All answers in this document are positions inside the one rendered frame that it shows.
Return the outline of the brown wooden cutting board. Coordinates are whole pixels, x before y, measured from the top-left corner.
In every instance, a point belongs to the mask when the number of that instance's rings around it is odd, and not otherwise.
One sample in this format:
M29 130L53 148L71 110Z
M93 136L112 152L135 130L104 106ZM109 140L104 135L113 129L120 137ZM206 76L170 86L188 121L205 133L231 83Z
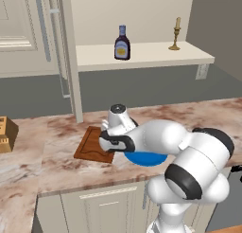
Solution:
M76 149L74 157L95 162L111 163L114 157L113 152L104 152L99 146L101 129L89 126Z

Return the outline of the blue plate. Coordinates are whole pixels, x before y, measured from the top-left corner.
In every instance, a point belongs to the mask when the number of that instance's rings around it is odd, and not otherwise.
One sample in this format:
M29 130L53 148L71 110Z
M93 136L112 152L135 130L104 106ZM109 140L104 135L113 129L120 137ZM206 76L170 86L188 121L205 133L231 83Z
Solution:
M133 164L142 167L154 167L162 164L166 158L166 154L154 152L125 152L125 156Z

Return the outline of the cream open cabinet door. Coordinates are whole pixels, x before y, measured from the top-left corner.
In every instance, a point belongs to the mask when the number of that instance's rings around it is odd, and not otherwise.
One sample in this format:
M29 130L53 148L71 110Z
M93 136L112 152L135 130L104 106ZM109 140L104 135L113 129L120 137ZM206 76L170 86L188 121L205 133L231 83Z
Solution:
M67 71L68 85L71 97L71 105L73 114L76 117L76 122L81 123L83 121L80 85L78 76L78 61L76 52L75 32L72 15L71 0L61 0L61 17L64 20L64 28L66 33L66 48L68 51L69 68Z

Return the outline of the dark condiment bottle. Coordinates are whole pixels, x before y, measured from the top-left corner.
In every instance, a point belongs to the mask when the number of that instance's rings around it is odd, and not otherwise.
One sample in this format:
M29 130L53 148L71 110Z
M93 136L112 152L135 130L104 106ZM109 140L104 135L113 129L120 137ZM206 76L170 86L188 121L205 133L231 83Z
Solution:
M126 26L119 26L119 37L114 44L114 57L117 60L127 61L130 59L130 40L126 36Z

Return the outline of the cream base cabinet door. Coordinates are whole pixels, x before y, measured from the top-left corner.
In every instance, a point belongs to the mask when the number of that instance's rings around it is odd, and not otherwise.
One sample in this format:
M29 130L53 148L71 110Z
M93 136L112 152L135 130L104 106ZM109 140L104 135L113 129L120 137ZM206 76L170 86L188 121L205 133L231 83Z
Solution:
M146 233L145 183L62 194L69 233Z

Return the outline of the cream closed cabinet door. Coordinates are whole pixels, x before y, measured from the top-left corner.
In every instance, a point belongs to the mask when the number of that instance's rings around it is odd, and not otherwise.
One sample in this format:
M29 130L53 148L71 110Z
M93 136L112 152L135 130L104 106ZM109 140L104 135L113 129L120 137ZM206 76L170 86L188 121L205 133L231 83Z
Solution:
M0 78L58 73L49 0L42 0L51 62L44 54L36 0L0 0Z

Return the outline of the wooden knife block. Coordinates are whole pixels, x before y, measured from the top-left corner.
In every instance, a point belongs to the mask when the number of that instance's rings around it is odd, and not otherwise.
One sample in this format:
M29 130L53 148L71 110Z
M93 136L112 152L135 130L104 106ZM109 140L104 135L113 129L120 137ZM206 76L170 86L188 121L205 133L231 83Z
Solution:
M0 116L0 153L12 152L19 126L7 116Z

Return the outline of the brass candlestick with candle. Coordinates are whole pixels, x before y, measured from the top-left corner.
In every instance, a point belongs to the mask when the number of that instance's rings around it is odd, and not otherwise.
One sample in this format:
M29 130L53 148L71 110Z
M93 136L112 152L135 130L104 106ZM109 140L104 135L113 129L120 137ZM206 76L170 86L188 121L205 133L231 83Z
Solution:
M181 17L177 17L176 19L176 25L174 27L174 41L173 41L173 45L168 48L169 50L173 50L173 51L180 50L180 48L177 46L177 40L181 30L181 19L182 19Z

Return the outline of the dark grey appliance front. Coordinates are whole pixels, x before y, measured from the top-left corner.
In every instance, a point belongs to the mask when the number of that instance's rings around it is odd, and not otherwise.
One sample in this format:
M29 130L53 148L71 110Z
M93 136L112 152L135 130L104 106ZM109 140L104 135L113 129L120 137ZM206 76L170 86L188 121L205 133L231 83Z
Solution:
M232 167L228 181L230 184L229 196L216 206L206 228L207 231L242 224L242 165Z

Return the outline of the cream open wall cabinet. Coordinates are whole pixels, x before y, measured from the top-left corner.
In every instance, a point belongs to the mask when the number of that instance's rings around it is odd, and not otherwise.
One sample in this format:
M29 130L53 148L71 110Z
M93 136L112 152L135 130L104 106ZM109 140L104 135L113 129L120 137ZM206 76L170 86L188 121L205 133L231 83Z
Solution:
M195 0L71 0L78 69L112 70L213 63L215 57L186 41ZM169 50L181 17L178 51ZM119 26L126 26L130 59L114 57Z

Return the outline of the white wall socket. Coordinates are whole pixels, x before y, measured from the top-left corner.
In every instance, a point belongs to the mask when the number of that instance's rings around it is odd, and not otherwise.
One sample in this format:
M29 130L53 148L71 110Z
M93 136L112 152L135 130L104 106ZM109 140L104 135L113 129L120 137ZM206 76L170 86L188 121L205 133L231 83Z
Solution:
M197 80L205 80L208 74L209 65L208 64L200 64L198 66L198 71L196 75Z

